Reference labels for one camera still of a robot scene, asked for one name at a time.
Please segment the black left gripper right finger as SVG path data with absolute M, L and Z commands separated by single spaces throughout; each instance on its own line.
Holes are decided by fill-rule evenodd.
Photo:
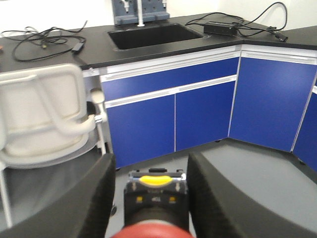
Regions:
M 200 152 L 187 163 L 190 213 L 199 238 L 315 238 L 238 189 Z

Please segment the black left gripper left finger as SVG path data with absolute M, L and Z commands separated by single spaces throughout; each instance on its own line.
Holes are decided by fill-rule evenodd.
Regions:
M 103 238 L 115 191 L 115 155 L 105 154 L 61 198 L 1 232 L 2 238 Z

